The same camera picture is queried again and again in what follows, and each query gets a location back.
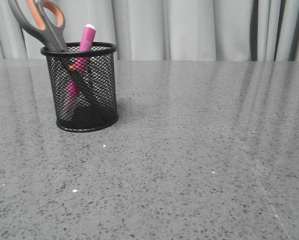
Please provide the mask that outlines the pink marker pen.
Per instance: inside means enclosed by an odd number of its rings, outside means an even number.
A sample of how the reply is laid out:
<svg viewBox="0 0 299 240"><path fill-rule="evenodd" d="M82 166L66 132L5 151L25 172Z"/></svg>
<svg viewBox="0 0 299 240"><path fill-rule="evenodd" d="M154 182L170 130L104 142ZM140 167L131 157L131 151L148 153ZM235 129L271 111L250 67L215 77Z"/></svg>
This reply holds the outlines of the pink marker pen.
<svg viewBox="0 0 299 240"><path fill-rule="evenodd" d="M89 52L92 49L96 32L97 31L92 24L87 24L84 27L82 38L79 44L79 52ZM73 71L78 71L84 76L88 61L88 57L78 57L75 59L75 63L69 68ZM80 88L73 79L69 79L64 99L65 120L70 121L73 118L77 98L79 95Z"/></svg>

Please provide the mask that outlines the grey orange scissors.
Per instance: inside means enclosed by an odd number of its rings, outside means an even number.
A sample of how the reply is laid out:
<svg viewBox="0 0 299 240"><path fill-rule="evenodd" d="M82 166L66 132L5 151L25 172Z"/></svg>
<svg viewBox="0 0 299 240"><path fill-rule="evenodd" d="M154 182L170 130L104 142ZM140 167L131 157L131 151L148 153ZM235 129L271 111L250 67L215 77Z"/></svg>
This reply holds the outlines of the grey orange scissors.
<svg viewBox="0 0 299 240"><path fill-rule="evenodd" d="M49 0L39 0L37 2L28 0L26 4L37 25L35 27L26 19L16 0L10 0L8 3L21 28L38 39L48 51L60 55L70 54L63 36L63 30L66 25L65 16L57 5ZM79 57L88 58L88 56L83 55L88 52L89 51L79 51ZM66 69L71 72L70 75L73 77L74 82L78 85L82 94L86 97L87 102L91 105L98 106L99 103L93 93L88 89L87 84L84 82L83 75L77 70L71 70L70 66L71 65L68 65Z"/></svg>

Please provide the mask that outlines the black mesh pen holder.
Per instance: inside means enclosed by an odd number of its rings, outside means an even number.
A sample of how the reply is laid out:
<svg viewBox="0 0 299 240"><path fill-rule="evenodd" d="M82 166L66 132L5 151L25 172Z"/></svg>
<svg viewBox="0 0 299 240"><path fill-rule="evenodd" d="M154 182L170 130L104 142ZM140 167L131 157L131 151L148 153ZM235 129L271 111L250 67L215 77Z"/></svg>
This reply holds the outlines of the black mesh pen holder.
<svg viewBox="0 0 299 240"><path fill-rule="evenodd" d="M67 52L43 47L56 115L56 125L70 132L92 132L118 120L114 53L115 44L93 42L80 51L78 42Z"/></svg>

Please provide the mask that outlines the grey curtain backdrop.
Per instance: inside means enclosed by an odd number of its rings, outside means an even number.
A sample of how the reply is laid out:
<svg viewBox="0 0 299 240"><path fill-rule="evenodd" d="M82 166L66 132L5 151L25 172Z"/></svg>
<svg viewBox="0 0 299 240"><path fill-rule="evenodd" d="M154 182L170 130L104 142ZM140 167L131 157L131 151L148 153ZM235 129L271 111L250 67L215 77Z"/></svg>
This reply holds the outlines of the grey curtain backdrop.
<svg viewBox="0 0 299 240"><path fill-rule="evenodd" d="M64 38L117 45L120 60L299 61L299 0L57 0Z"/></svg>

